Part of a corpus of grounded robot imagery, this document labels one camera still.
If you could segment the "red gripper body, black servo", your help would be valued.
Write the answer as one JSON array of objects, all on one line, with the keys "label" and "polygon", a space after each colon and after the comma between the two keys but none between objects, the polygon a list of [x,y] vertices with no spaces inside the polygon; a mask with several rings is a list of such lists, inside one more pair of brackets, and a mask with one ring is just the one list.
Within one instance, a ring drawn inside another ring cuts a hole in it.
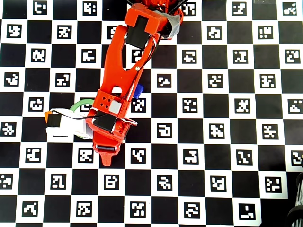
[{"label": "red gripper body, black servo", "polygon": [[98,153],[117,154],[131,126],[137,122],[117,118],[109,113],[91,108],[86,123],[93,131],[93,149]]}]

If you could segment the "red gripper finger with black pad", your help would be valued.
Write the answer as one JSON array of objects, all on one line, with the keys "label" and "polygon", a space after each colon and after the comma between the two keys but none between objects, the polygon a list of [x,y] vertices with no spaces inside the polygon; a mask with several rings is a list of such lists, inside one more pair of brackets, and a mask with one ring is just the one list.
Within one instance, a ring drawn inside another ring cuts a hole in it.
[{"label": "red gripper finger with black pad", "polygon": [[116,152],[100,151],[98,153],[101,157],[102,164],[106,167],[109,167],[112,162],[112,157],[116,156],[118,154],[118,151]]}]

